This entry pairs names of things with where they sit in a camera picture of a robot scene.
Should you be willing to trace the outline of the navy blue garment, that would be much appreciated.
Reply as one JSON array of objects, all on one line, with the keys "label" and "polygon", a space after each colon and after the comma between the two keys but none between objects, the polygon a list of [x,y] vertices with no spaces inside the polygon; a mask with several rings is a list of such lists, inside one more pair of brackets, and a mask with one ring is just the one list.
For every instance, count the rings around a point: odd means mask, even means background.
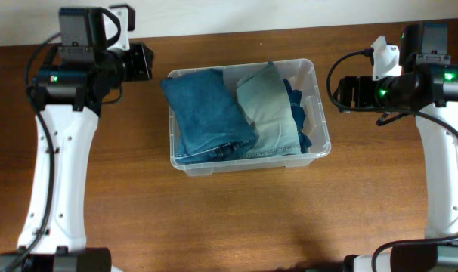
[{"label": "navy blue garment", "polygon": [[292,110],[292,117],[295,121],[297,132],[299,136],[299,143],[302,153],[307,153],[308,149],[312,146],[310,138],[303,132],[304,123],[306,120],[306,113],[301,106],[302,92],[297,89],[293,89],[288,79],[283,79],[283,83],[286,88],[286,92],[289,97],[290,107]]}]

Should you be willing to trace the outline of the light blue jeans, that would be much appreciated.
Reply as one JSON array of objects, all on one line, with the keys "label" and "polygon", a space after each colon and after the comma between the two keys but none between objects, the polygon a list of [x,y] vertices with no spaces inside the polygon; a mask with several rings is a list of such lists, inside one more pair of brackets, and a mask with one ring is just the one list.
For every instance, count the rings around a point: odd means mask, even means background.
[{"label": "light blue jeans", "polygon": [[301,145],[296,122],[277,66],[269,62],[237,82],[237,102],[254,128],[257,141],[244,159],[297,155]]}]

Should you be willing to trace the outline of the dark blue jeans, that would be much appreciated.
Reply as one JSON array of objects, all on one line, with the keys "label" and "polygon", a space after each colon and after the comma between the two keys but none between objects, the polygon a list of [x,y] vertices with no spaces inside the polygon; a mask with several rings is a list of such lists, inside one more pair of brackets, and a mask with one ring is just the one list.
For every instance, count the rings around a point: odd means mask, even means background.
[{"label": "dark blue jeans", "polygon": [[177,163],[234,160],[255,145],[254,128],[224,84],[221,70],[169,77],[161,86],[180,131]]}]

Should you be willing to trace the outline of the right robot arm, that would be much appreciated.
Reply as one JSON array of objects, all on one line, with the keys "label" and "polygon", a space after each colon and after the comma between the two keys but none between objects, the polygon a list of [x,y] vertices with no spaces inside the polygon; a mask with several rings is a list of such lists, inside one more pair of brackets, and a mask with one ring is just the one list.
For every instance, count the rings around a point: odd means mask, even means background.
[{"label": "right robot arm", "polygon": [[405,27],[399,45],[379,37],[361,51],[372,74],[346,76],[327,92],[342,112],[378,113],[379,126],[413,116],[426,164],[425,236],[349,255],[346,271],[458,271],[458,65],[447,34],[446,24],[424,22]]}]

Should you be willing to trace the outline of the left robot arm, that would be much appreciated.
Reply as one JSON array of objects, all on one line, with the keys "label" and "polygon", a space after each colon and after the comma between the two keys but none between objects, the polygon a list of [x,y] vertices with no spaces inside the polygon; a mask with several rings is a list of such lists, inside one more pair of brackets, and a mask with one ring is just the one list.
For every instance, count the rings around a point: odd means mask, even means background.
[{"label": "left robot arm", "polygon": [[37,154],[29,211],[0,271],[113,272],[110,250],[87,247],[85,185],[91,143],[108,94],[152,77],[154,54],[131,42],[130,5],[64,7],[60,30],[43,42],[45,59],[26,77],[36,116]]}]

